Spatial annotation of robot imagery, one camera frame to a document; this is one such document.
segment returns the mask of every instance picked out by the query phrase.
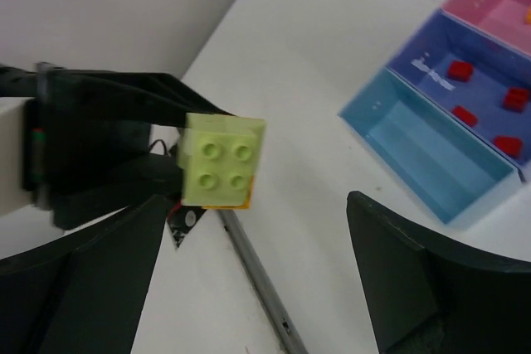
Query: blue bin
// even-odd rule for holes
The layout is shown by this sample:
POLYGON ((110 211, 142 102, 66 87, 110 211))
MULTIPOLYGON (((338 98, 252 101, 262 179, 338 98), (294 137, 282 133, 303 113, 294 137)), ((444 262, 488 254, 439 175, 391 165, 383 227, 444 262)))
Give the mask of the blue bin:
POLYGON ((456 106, 469 110, 479 122, 466 128, 499 153, 495 137, 520 138, 524 142, 520 157, 507 158, 531 178, 531 105, 523 113, 502 106, 510 87, 531 90, 531 59, 439 11, 388 68, 449 114, 456 106), (446 77, 452 61, 474 66, 469 82, 446 77))
POLYGON ((521 187, 516 167, 387 69, 340 116, 444 223, 477 221, 521 187))

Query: building block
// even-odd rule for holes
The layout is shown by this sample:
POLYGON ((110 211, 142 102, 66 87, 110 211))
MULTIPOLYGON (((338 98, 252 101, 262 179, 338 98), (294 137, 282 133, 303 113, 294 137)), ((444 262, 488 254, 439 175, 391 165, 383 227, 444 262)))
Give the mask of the building block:
POLYGON ((529 101, 529 90, 511 87, 504 98, 504 108, 515 112, 523 112, 529 101))
POLYGON ((463 108, 460 105, 456 106, 451 112, 465 124, 468 124, 471 128, 476 126, 478 123, 477 117, 468 109, 463 108))
POLYGON ((516 137, 498 136, 494 139, 494 145, 510 157, 518 158, 524 143, 516 137))
POLYGON ((263 119, 187 114, 178 159, 184 170, 183 204, 245 206, 250 200, 265 128, 263 119))
POLYGON ((452 80, 468 82, 474 72, 474 66, 469 62, 453 61, 448 68, 446 75, 452 80))

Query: light blue bin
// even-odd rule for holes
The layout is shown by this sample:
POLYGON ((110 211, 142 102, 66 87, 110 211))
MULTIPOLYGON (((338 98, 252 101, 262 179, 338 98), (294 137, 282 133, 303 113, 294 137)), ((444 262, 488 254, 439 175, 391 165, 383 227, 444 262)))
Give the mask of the light blue bin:
POLYGON ((340 116, 444 223, 469 225, 522 185, 516 167, 387 69, 340 116))

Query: yellow block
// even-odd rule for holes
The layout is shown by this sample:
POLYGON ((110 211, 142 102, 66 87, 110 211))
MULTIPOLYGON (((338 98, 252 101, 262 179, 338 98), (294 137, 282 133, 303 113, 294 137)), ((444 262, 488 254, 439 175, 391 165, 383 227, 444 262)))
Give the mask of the yellow block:
POLYGON ((247 193, 246 201, 243 202, 243 205, 239 206, 203 206, 203 209, 221 209, 221 210, 237 210, 237 209, 249 209, 251 207, 251 197, 252 197, 252 189, 253 189, 253 182, 255 181, 255 178, 253 177, 251 179, 251 183, 249 184, 249 192, 247 193))

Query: gray wall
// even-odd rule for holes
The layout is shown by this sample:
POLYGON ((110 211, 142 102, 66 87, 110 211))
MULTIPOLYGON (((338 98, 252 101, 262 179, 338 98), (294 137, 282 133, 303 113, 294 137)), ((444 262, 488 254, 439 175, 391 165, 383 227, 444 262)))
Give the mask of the gray wall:
POLYGON ((182 75, 234 0, 0 0, 0 62, 182 75))

